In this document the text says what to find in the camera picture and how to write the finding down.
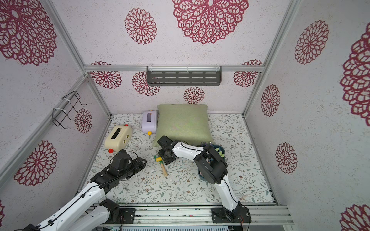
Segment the green pillow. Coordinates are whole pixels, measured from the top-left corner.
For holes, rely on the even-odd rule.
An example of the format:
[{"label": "green pillow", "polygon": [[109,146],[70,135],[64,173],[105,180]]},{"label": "green pillow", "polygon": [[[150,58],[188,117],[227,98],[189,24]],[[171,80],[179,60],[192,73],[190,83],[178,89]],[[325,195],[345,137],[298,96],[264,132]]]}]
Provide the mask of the green pillow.
[{"label": "green pillow", "polygon": [[153,147],[162,136],[185,141],[190,145],[213,142],[208,128],[207,105],[160,104],[157,133]]}]

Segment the red flower pattern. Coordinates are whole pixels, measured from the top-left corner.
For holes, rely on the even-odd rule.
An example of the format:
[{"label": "red flower pattern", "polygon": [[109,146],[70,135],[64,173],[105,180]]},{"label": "red flower pattern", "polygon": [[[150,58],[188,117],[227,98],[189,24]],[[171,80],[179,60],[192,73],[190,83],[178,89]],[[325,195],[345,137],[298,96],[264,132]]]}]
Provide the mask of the red flower pattern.
[{"label": "red flower pattern", "polygon": [[329,30],[325,21],[316,21],[309,25],[299,36],[296,45],[296,60],[307,64],[316,59],[324,49]]},{"label": "red flower pattern", "polygon": [[93,125],[93,118],[91,117],[91,113],[85,109],[81,108],[75,116],[75,125],[79,132],[81,133],[88,133]]},{"label": "red flower pattern", "polygon": [[14,179],[26,186],[40,184],[53,173],[56,162],[57,153],[53,144],[42,140],[16,172]]},{"label": "red flower pattern", "polygon": [[352,106],[351,113],[364,118],[370,126],[370,23],[365,33],[351,47],[349,59],[343,64],[343,100]]},{"label": "red flower pattern", "polygon": [[155,21],[145,10],[130,10],[126,15],[125,24],[127,33],[138,44],[151,43],[157,35]]},{"label": "red flower pattern", "polygon": [[281,143],[277,147],[275,159],[277,165],[284,173],[293,173],[297,167],[296,151],[288,143]]},{"label": "red flower pattern", "polygon": [[[110,65],[107,62],[95,62],[92,63],[92,65]],[[91,72],[92,79],[99,84],[100,86],[103,86],[105,88],[117,88],[122,80],[121,75],[118,71],[94,71]]]},{"label": "red flower pattern", "polygon": [[57,37],[38,0],[0,0],[0,49],[5,58],[21,64],[47,63]]},{"label": "red flower pattern", "polygon": [[194,42],[215,43],[243,20],[248,0],[172,0],[178,27]]},{"label": "red flower pattern", "polygon": [[[259,60],[249,60],[242,65],[261,65]],[[246,87],[252,86],[258,76],[257,71],[237,71],[234,73],[234,82],[238,86]]]},{"label": "red flower pattern", "polygon": [[147,81],[147,73],[142,71],[133,76],[132,85],[137,92],[146,96],[157,94],[161,88],[159,86],[149,86]]},{"label": "red flower pattern", "polygon": [[370,208],[367,205],[352,205],[341,213],[341,231],[369,231],[370,230]]},{"label": "red flower pattern", "polygon": [[261,108],[266,116],[272,116],[276,113],[280,104],[280,92],[279,89],[270,84],[265,88],[261,98]]},{"label": "red flower pattern", "polygon": [[1,222],[3,221],[4,217],[5,217],[5,215],[4,215],[4,206],[1,204],[1,200],[0,200],[0,227],[1,227]]},{"label": "red flower pattern", "polygon": [[186,89],[184,92],[184,100],[187,103],[197,104],[200,103],[203,99],[204,91],[197,86],[192,86]]}]

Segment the floor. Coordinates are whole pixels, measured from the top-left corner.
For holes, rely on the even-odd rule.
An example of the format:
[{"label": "floor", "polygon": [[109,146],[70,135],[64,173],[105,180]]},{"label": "floor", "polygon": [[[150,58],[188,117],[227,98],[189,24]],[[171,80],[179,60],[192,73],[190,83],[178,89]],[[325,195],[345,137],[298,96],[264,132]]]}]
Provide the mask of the floor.
[{"label": "floor", "polygon": [[[141,132],[141,114],[114,115],[108,132],[117,124],[129,124],[133,135],[126,150],[134,151],[148,161],[144,170],[112,189],[105,198],[126,203],[218,203],[213,185],[201,180],[193,161],[179,158],[166,166],[154,161],[160,147],[152,147],[154,134]],[[225,149],[231,186],[242,203],[270,203],[274,199],[268,190],[256,154],[241,114],[209,114],[208,125],[215,144]],[[108,153],[104,142],[90,170],[93,177],[110,163],[114,154]]]}]

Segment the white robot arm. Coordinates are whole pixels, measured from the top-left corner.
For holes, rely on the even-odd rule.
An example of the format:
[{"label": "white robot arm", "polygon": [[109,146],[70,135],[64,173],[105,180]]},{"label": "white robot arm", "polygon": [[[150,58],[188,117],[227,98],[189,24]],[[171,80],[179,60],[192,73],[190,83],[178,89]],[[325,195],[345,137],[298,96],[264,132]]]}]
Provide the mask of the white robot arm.
[{"label": "white robot arm", "polygon": [[172,141],[167,136],[162,136],[157,143],[162,148],[158,154],[166,165],[177,157],[194,160],[202,176],[215,186],[220,195],[225,217],[229,221],[239,219],[242,204],[236,199],[231,189],[226,169],[228,165],[213,146],[191,146],[178,140]]},{"label": "white robot arm", "polygon": [[92,212],[77,220],[92,204],[102,199],[121,180],[127,180],[145,168],[147,161],[137,157],[132,159],[126,150],[119,151],[112,163],[98,172],[90,183],[82,189],[63,208],[51,215],[39,225],[29,224],[22,231],[91,231],[96,226],[117,222],[120,217],[120,206],[106,199]]}]

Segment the toy hammer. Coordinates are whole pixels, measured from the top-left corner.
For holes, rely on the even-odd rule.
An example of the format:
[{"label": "toy hammer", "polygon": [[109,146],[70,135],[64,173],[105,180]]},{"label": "toy hammer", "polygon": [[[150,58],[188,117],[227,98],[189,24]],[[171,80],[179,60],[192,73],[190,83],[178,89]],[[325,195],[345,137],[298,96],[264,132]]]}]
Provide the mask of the toy hammer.
[{"label": "toy hammer", "polygon": [[167,174],[167,172],[166,172],[166,169],[164,168],[164,164],[163,164],[163,160],[162,160],[162,158],[161,158],[161,157],[158,157],[158,158],[157,158],[157,156],[154,156],[154,159],[155,159],[155,161],[157,161],[157,162],[159,162],[159,163],[161,164],[161,166],[162,166],[162,171],[163,171],[164,176],[168,176],[168,174]]}]

